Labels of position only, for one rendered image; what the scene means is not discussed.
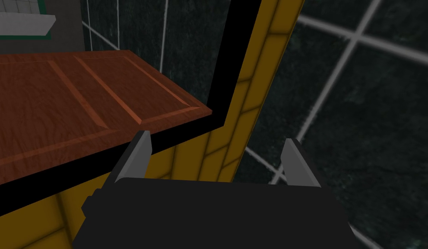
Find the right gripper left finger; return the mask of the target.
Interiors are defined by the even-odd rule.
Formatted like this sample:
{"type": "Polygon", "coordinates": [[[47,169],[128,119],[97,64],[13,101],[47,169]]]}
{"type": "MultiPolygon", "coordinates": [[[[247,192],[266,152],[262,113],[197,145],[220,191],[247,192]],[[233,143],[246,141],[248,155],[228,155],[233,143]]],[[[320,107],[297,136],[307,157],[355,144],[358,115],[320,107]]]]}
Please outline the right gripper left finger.
{"type": "Polygon", "coordinates": [[[114,181],[144,178],[152,154],[150,131],[138,131],[114,168],[114,181]]]}

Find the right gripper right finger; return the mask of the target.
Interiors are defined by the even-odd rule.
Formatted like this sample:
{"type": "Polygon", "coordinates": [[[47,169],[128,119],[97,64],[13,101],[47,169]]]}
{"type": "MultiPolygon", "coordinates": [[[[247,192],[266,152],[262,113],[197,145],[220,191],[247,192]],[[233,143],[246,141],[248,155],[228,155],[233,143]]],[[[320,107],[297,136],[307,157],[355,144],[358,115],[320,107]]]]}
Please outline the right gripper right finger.
{"type": "Polygon", "coordinates": [[[286,139],[280,157],[287,184],[320,188],[320,183],[300,153],[295,141],[291,138],[286,139]]]}

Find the brown wooden door leaf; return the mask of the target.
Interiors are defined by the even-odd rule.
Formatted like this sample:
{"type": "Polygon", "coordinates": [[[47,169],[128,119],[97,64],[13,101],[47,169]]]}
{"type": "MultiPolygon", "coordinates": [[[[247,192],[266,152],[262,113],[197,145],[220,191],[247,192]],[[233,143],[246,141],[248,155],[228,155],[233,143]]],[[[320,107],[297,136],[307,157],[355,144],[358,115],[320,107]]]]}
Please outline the brown wooden door leaf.
{"type": "Polygon", "coordinates": [[[208,116],[129,50],[0,55],[0,185],[208,116]]]}

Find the grey window sill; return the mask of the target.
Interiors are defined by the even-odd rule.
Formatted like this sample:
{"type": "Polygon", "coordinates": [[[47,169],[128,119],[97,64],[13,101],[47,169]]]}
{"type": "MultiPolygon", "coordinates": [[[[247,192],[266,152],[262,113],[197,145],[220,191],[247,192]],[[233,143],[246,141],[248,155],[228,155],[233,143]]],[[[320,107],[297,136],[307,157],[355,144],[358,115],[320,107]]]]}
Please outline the grey window sill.
{"type": "Polygon", "coordinates": [[[54,15],[0,12],[0,36],[45,36],[54,15]]]}

